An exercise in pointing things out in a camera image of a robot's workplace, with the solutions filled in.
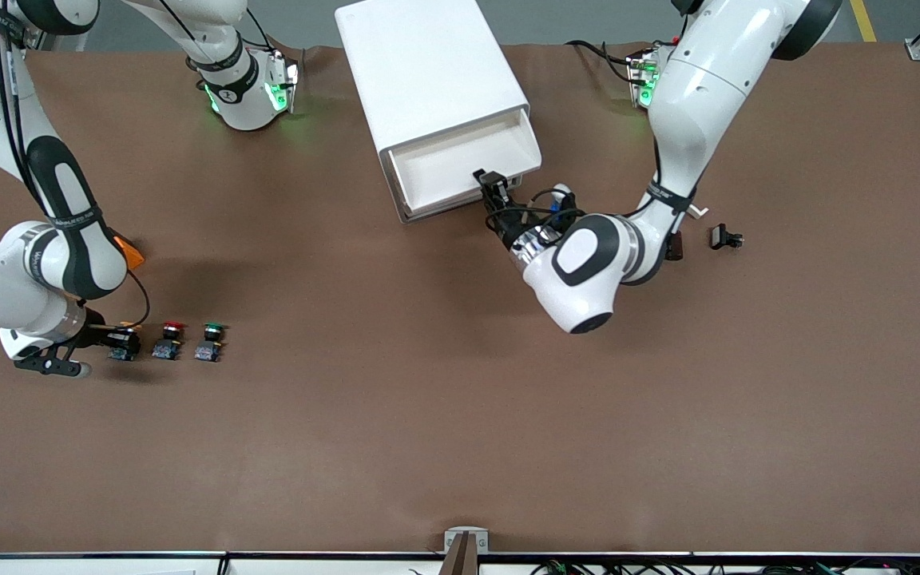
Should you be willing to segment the orange box with hole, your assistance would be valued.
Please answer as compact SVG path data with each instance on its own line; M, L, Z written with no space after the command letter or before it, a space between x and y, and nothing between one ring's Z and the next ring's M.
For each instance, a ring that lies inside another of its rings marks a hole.
M135 244L128 237L123 236L116 232L116 230L110 229L110 234L112 234L113 239L116 241L118 247L123 252L125 258L125 266L127 266L129 272L134 272L145 263L145 257L142 254L142 251L139 251L139 248L135 247Z

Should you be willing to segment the yellow push button switch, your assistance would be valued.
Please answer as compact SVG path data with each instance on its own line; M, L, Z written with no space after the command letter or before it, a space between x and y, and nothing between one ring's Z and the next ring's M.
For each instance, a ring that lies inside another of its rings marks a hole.
M122 363L131 363L141 351L140 327L122 323L106 336L109 358Z

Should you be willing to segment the green push button switch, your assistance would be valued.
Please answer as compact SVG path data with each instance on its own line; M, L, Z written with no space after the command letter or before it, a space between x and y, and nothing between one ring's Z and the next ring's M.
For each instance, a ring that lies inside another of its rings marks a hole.
M194 350L194 358L205 363L218 363L225 346L227 327L220 323L206 323L202 339Z

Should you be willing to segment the red push button switch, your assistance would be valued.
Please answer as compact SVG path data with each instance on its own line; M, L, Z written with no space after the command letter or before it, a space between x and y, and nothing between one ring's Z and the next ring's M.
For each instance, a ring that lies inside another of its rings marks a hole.
M173 323L172 321L163 323L161 337L154 343L151 357L176 360L183 345L184 330L185 324L183 323Z

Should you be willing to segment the grey metal bracket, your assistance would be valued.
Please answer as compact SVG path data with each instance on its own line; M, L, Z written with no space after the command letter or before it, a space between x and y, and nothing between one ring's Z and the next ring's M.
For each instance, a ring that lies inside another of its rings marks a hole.
M449 553L450 546L465 533L470 535L470 547L474 547L477 554L490 553L490 532L488 529L477 526L454 526L444 533L444 554Z

